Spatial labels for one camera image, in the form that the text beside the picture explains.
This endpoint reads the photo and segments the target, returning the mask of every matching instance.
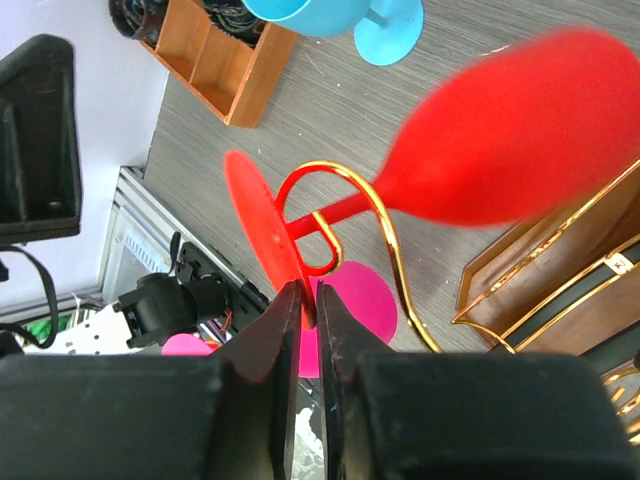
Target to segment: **pink round base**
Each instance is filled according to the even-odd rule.
[[[213,348],[199,338],[188,333],[178,333],[169,338],[162,346],[164,356],[207,356],[213,353]]]
[[[344,262],[335,273],[310,278],[315,297],[318,281],[333,286],[356,320],[389,343],[398,326],[398,310],[391,289],[372,268],[358,262]],[[318,378],[318,331],[302,330],[298,373],[303,378]]]

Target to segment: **wooden tray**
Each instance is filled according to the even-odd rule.
[[[472,260],[463,270],[457,311],[489,289],[588,200],[582,199],[536,221],[516,225]],[[466,317],[502,334],[577,273],[638,233],[640,168],[636,167],[547,250]],[[579,355],[637,321],[640,305],[634,287],[640,286],[638,273],[621,279],[615,289],[612,286],[610,291],[595,295],[525,350]],[[495,344],[487,335],[481,336],[488,345]]]
[[[226,125],[255,127],[297,34],[267,23],[255,49],[220,31],[194,0],[170,0],[154,49],[143,43]]]

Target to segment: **wooden file organizer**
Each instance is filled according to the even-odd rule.
[[[195,0],[170,0],[154,49],[173,75],[226,125],[255,127],[297,34],[267,23],[255,49],[220,31]]]
[[[521,223],[463,270],[457,311],[489,289],[540,245],[589,198],[533,222]],[[547,250],[473,308],[466,318],[503,334],[574,275],[640,233],[640,167],[569,226]],[[571,311],[524,351],[579,355],[640,319],[640,268]],[[488,345],[495,340],[481,334]]]

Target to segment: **gold metal frame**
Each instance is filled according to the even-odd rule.
[[[389,260],[391,261],[391,268],[393,270],[393,278],[395,280],[396,289],[398,291],[398,297],[400,298],[402,310],[409,319],[409,325],[429,350],[436,353],[442,352],[442,348],[440,348],[438,342],[436,342],[427,328],[423,325],[422,320],[420,320],[420,317],[416,313],[415,307],[413,306],[413,299],[411,298],[409,283],[407,282],[404,262],[402,261],[402,254],[400,253],[400,244],[398,242],[398,236],[393,226],[393,222],[391,221],[391,217],[389,216],[384,203],[382,203],[380,196],[364,178],[362,178],[350,168],[336,162],[331,162],[329,160],[314,160],[311,162],[307,162],[296,168],[284,180],[282,187],[280,188],[280,191],[278,192],[278,195],[276,197],[276,207],[281,212],[284,212],[287,197],[289,196],[289,193],[291,192],[293,186],[302,177],[314,172],[332,173],[334,175],[342,177],[351,185],[356,187],[360,191],[360,193],[367,198],[369,204],[371,205],[373,213],[378,219],[380,230],[382,231],[382,236],[384,237],[385,243],[387,245]],[[326,275],[340,266],[339,263],[335,261],[335,259],[339,256],[339,253],[337,251],[337,243],[339,242],[337,241],[335,234],[329,228],[327,221],[324,219],[324,217],[322,217],[322,214],[320,214],[320,212],[318,211],[314,211],[312,215],[322,235],[325,239],[328,240],[329,248],[331,248],[333,255],[332,262],[327,264],[325,267],[322,267],[321,269],[323,272],[326,272],[324,273]]]
[[[634,447],[640,446],[640,418],[627,425],[627,433],[629,434],[629,443]]]
[[[624,377],[628,377],[629,375],[637,375],[638,373],[640,373],[640,371],[638,371],[638,369],[633,366],[633,365],[625,365],[622,367],[619,367],[617,369],[615,369],[613,372],[610,372],[608,375],[606,375],[604,377],[604,385],[611,385],[613,382],[616,382],[618,380],[620,380],[621,378]],[[622,395],[624,394],[625,389],[622,387],[618,387],[614,390],[614,392],[611,394],[611,401],[613,403],[617,402],[618,400],[620,400],[620,398],[622,398]],[[620,408],[618,408],[617,410],[617,414],[620,416],[623,415],[628,415],[629,413],[631,413],[634,409],[636,409],[638,407],[638,405],[640,405],[640,388],[638,388],[638,390],[636,390],[636,393],[633,394],[633,396],[624,404],[622,405]],[[640,432],[640,419],[638,419],[636,422],[632,422],[628,429],[631,429],[633,431],[630,431],[629,433],[636,433],[636,432]],[[640,444],[640,434],[637,435],[637,440],[638,440],[638,444]]]

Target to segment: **gray wood-grain floor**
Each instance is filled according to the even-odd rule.
[[[225,187],[223,154],[251,155],[273,189],[298,164],[333,159],[368,178],[379,169],[412,107],[461,65],[546,27],[599,25],[640,51],[640,5],[631,0],[437,0],[425,3],[425,31],[405,60],[387,68],[366,64],[353,38],[300,38],[258,128],[225,127],[178,81],[167,86],[145,175],[146,186],[203,239],[220,250],[263,291],[273,293],[243,235]],[[289,218],[348,191],[339,180],[314,176],[294,189]],[[475,334],[452,327],[463,266],[499,231],[465,231],[400,213],[398,229],[415,303],[424,323],[452,350],[482,349]],[[347,258],[392,277],[377,224],[370,214],[340,224]],[[310,263],[328,254],[318,239],[300,242]],[[418,349],[401,322],[393,344]]]

